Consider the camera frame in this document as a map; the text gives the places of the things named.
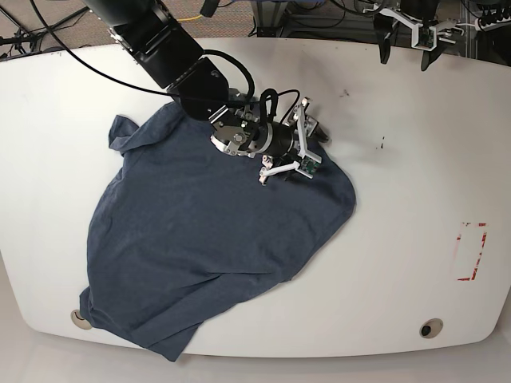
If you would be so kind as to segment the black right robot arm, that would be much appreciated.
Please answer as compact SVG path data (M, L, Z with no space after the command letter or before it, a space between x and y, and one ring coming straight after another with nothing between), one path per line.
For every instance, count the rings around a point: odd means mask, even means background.
M203 49L161 1L87 1L145 72L194 120L212 126L211 142L229 156L262 157L259 181L280 173L312 178L323 159L309 143L327 137L298 97L281 121L279 94L259 97L248 69L233 56Z

